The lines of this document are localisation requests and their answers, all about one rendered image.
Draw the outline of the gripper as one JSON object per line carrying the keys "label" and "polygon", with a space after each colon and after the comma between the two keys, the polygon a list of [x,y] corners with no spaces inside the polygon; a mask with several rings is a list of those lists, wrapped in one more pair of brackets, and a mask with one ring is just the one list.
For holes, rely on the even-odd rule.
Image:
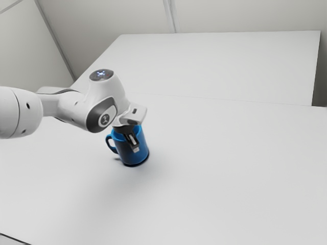
{"label": "gripper", "polygon": [[134,153],[137,153],[139,151],[139,141],[134,133],[137,127],[138,125],[123,125],[119,127],[113,127],[113,130],[116,133],[123,134],[126,142],[129,144]]}

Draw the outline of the blue mug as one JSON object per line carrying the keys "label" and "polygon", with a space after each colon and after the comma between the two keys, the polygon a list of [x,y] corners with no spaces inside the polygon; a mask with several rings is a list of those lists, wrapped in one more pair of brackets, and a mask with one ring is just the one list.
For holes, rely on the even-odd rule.
{"label": "blue mug", "polygon": [[137,153],[132,151],[123,134],[116,133],[113,128],[111,133],[107,135],[105,139],[109,149],[113,153],[118,154],[120,160],[126,166],[141,165],[149,157],[149,149],[141,125],[138,125],[134,133],[139,141],[139,151]]}

